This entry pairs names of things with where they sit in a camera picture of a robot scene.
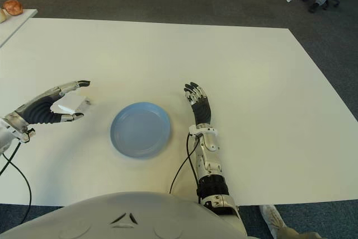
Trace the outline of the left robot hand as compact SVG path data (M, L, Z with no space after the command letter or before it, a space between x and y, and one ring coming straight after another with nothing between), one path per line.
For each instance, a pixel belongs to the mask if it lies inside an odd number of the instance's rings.
M7 114L4 118L20 131L24 131L31 124L54 124L78 120L84 116L83 113L60 114L52 111L51 107L68 92L88 87L90 83L87 80L80 80L51 88Z

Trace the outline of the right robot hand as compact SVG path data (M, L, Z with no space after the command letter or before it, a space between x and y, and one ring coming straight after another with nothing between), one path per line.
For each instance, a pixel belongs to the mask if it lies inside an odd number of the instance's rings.
M185 84L183 90L194 113L196 125L211 124L211 108L204 89L198 84L190 82Z

